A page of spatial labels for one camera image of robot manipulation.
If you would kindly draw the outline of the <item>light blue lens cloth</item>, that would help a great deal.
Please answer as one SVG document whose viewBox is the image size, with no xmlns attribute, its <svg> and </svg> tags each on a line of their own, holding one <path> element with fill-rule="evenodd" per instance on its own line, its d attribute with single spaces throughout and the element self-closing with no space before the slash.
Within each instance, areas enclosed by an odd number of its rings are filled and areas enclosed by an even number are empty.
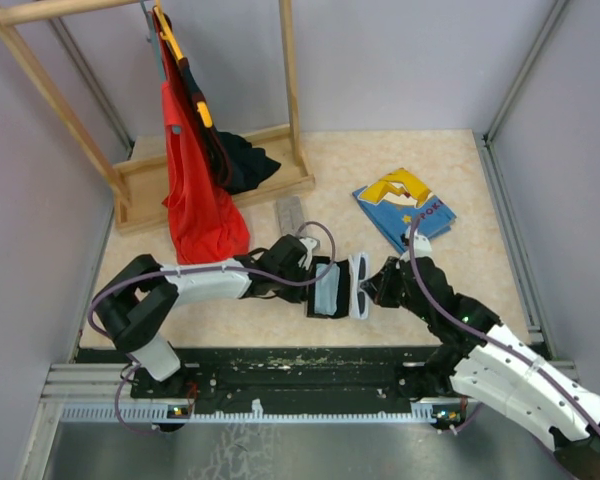
<svg viewBox="0 0 600 480">
<path fill-rule="evenodd" d="M 329 268 L 327 264 L 318 264 L 316 275 L 322 274 L 324 276 L 314 284 L 314 313 L 330 316 L 337 310 L 339 267 L 334 265 Z"/>
</svg>

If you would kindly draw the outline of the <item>white sunglasses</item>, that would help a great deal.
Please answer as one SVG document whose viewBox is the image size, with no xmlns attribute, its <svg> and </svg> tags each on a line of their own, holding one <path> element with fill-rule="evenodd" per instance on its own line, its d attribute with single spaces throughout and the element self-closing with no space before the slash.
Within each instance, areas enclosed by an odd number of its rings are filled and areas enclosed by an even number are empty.
<svg viewBox="0 0 600 480">
<path fill-rule="evenodd" d="M 362 289 L 362 283 L 369 277 L 369 257 L 366 252 L 350 255 L 350 294 L 349 316 L 353 319 L 366 320 L 369 315 L 369 297 Z"/>
</svg>

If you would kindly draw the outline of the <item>grey glasses case green lining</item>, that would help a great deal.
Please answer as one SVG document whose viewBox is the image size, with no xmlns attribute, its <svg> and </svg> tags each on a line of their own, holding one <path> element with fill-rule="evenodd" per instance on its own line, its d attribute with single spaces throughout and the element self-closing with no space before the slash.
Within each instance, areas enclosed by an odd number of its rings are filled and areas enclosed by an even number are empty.
<svg viewBox="0 0 600 480">
<path fill-rule="evenodd" d="M 293 195 L 275 201 L 275 213 L 280 236 L 302 236 L 306 234 L 303 202 L 300 196 Z"/>
</svg>

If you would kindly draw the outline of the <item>black glasses case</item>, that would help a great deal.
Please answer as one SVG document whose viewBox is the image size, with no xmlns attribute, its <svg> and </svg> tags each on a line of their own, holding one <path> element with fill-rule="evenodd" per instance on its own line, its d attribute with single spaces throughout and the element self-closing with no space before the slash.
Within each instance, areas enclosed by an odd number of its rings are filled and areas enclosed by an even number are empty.
<svg viewBox="0 0 600 480">
<path fill-rule="evenodd" d="M 314 292 L 315 286 L 313 283 L 308 286 L 306 316 L 309 318 L 321 319 L 340 319 L 349 315 L 349 294 L 350 294 L 350 274 L 349 260 L 335 262 L 334 265 L 339 267 L 339 283 L 337 293 L 337 310 L 333 315 L 323 316 L 314 313 Z"/>
</svg>

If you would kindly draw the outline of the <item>red garment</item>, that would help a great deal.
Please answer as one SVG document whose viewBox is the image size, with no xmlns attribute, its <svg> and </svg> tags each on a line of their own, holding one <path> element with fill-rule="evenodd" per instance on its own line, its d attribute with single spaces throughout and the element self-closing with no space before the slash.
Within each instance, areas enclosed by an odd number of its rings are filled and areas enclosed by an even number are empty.
<svg viewBox="0 0 600 480">
<path fill-rule="evenodd" d="M 186 88 L 160 39 L 166 84 L 161 87 L 168 194 L 163 200 L 180 264 L 219 262 L 247 252 L 250 234 L 231 196 L 211 177 L 192 123 Z"/>
</svg>

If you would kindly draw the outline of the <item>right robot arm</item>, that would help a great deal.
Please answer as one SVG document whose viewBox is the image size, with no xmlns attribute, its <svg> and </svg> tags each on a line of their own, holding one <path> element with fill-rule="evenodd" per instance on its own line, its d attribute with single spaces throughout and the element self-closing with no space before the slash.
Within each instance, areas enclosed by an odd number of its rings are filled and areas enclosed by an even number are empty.
<svg viewBox="0 0 600 480">
<path fill-rule="evenodd" d="M 364 280 L 375 305 L 423 320 L 440 347 L 428 387 L 471 397 L 523 427 L 577 479 L 600 479 L 600 395 L 559 371 L 478 300 L 456 292 L 429 257 L 390 257 Z"/>
</svg>

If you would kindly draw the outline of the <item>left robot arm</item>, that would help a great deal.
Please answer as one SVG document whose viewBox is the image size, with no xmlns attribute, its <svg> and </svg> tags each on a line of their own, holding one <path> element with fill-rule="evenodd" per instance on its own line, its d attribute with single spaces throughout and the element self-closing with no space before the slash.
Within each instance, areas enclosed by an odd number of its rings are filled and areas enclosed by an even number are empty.
<svg viewBox="0 0 600 480">
<path fill-rule="evenodd" d="M 162 265 L 144 254 L 99 292 L 91 312 L 116 349 L 144 368 L 156 389 L 174 397 L 188 384 L 180 358 L 159 330 L 172 309 L 215 299 L 303 299 L 318 241 L 287 234 L 269 249 L 201 265 Z"/>
</svg>

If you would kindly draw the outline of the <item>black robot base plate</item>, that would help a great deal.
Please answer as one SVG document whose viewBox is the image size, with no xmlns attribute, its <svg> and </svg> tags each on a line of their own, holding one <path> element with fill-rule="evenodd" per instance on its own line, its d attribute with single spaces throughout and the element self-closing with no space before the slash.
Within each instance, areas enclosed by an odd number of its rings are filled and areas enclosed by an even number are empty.
<svg viewBox="0 0 600 480">
<path fill-rule="evenodd" d="M 181 400 L 197 414 L 408 413 L 413 403 L 455 394 L 437 347 L 186 348 L 180 370 L 159 382 L 144 368 L 131 396 Z"/>
</svg>

